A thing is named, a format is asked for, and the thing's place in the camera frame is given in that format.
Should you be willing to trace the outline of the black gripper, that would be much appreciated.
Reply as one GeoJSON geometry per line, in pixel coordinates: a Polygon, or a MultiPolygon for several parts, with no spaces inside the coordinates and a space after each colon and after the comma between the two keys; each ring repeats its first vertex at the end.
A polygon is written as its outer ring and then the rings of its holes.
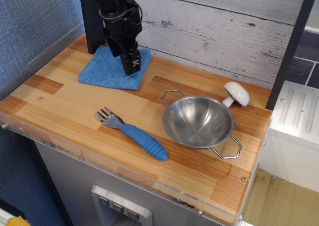
{"type": "Polygon", "coordinates": [[[120,55],[127,76],[141,69],[141,55],[137,49],[136,37],[142,31],[142,18],[142,9],[135,0],[124,0],[117,13],[102,12],[105,38],[113,56],[120,55]]]}

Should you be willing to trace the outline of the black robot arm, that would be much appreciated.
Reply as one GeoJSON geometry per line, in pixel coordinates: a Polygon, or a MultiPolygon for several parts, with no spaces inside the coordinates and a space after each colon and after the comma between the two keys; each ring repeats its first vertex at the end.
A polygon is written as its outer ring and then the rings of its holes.
{"type": "Polygon", "coordinates": [[[143,12],[134,0],[80,0],[89,53],[107,43],[119,56],[126,75],[141,69],[137,36],[143,12]]]}

